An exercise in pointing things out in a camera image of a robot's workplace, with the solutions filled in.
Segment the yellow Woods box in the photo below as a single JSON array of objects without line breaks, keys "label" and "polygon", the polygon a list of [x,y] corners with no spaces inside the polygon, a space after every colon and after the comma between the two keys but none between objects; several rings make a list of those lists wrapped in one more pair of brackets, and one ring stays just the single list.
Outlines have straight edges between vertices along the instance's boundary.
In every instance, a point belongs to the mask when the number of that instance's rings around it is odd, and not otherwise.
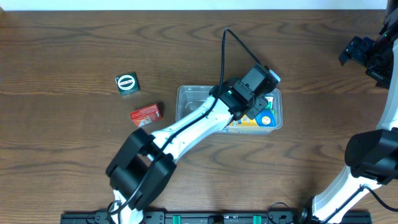
[{"label": "yellow Woods box", "polygon": [[276,118],[274,110],[262,110],[254,119],[249,119],[244,115],[241,119],[237,121],[232,121],[230,126],[237,127],[276,127]]}]

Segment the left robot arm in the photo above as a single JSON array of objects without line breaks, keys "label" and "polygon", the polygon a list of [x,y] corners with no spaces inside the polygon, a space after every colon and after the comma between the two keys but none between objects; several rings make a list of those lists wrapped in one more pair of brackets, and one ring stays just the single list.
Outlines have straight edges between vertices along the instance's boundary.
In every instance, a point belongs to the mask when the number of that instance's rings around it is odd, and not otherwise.
[{"label": "left robot arm", "polygon": [[207,136],[231,122],[257,116],[273,91],[270,81],[237,79],[214,86],[208,98],[189,115],[167,128],[131,133],[106,168],[114,201],[108,208],[113,223],[139,223],[143,209],[165,189],[177,161]]}]

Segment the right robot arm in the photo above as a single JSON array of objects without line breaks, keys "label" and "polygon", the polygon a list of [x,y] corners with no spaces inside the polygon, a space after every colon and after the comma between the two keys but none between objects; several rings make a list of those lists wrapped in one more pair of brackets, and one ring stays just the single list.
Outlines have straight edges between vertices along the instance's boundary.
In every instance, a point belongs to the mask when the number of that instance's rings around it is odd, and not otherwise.
[{"label": "right robot arm", "polygon": [[387,210],[374,191],[397,179],[397,0],[390,0],[379,37],[354,37],[338,57],[340,64],[353,60],[366,75],[388,90],[386,105],[374,131],[355,134],[345,149],[345,166],[333,182],[312,197],[297,216],[297,223],[359,223],[361,217],[346,213],[366,194]]}]

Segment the green Zam-Buk box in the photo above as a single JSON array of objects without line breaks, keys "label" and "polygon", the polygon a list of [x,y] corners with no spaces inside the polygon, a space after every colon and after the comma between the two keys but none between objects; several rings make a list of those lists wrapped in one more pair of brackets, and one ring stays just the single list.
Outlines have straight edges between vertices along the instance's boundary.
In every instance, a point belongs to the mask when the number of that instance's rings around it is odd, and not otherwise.
[{"label": "green Zam-Buk box", "polygon": [[140,91],[135,72],[116,76],[115,82],[121,96],[131,95]]}]

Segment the red ActiFast box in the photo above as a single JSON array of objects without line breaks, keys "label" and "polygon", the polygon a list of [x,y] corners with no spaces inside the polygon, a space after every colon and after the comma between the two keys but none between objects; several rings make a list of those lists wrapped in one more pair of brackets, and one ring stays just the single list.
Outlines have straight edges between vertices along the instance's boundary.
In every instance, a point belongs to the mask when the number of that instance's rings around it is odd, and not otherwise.
[{"label": "red ActiFast box", "polygon": [[130,117],[131,121],[138,128],[162,119],[162,115],[157,103],[130,112]]}]

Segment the white Panadol box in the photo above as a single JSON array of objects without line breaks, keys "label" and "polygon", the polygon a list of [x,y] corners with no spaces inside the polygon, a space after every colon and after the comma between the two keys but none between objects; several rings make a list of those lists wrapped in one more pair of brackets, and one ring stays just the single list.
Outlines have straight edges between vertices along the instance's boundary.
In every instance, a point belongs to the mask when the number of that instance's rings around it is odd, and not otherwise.
[{"label": "white Panadol box", "polygon": [[265,96],[265,99],[267,100],[267,106],[264,108],[265,110],[271,110],[272,109],[272,104],[274,101],[273,96]]}]

